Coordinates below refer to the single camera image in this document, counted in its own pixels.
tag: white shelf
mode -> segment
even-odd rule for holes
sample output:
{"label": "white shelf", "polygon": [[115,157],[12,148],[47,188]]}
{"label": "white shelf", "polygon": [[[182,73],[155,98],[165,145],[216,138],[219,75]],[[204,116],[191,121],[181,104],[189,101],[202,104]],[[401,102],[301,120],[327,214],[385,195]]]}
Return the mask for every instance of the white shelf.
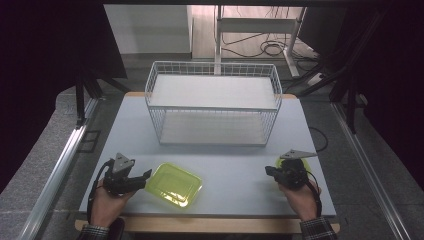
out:
{"label": "white shelf", "polygon": [[259,113],[167,112],[162,144],[266,144]]}
{"label": "white shelf", "polygon": [[276,111],[269,77],[158,74],[150,107]]}

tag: hand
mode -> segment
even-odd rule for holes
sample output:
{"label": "hand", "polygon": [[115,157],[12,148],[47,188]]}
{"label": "hand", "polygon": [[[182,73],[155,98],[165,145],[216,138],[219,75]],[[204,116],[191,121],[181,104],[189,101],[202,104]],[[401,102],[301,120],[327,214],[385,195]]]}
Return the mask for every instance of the hand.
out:
{"label": "hand", "polygon": [[[317,189],[317,184],[309,180]],[[297,213],[302,221],[308,221],[317,218],[317,205],[314,200],[314,195],[308,186],[304,185],[299,190],[290,190],[281,184],[278,184],[278,188],[282,191],[289,201],[290,207]]]}
{"label": "hand", "polygon": [[99,227],[109,227],[121,214],[128,200],[136,193],[130,192],[121,196],[110,194],[103,187],[103,179],[97,184],[90,224]]}

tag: black curtain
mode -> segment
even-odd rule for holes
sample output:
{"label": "black curtain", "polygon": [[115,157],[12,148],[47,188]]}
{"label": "black curtain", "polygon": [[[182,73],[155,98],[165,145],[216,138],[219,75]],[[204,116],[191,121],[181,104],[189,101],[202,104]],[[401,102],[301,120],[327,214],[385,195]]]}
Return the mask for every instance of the black curtain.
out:
{"label": "black curtain", "polygon": [[126,77],[101,4],[0,1],[0,191],[55,110],[57,95],[91,69]]}
{"label": "black curtain", "polygon": [[396,0],[370,40],[356,71],[365,114],[424,188],[424,7]]}

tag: person's arm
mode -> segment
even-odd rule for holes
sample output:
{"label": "person's arm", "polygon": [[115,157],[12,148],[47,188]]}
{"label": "person's arm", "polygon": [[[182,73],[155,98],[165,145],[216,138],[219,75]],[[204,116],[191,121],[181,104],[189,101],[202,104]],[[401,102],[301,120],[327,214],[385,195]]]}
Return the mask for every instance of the person's arm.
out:
{"label": "person's arm", "polygon": [[[315,182],[310,181],[312,186],[317,188]],[[303,238],[306,240],[332,240],[337,239],[337,235],[327,219],[317,218],[317,205],[315,203],[312,191],[304,185],[301,189],[293,191],[281,184],[278,184],[290,204],[290,207],[299,216],[300,228]]]}
{"label": "person's arm", "polygon": [[85,224],[77,240],[107,239],[109,226],[121,214],[128,200],[135,194],[130,192],[121,196],[114,196],[103,188],[103,181],[99,181],[96,189],[90,224]]}

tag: tray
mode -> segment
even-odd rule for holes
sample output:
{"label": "tray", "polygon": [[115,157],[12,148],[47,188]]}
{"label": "tray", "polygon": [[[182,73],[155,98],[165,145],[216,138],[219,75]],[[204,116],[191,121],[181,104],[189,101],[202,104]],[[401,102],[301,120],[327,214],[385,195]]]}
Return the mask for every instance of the tray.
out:
{"label": "tray", "polygon": [[173,205],[186,208],[202,188],[202,180],[172,164],[161,164],[146,185],[146,191]]}

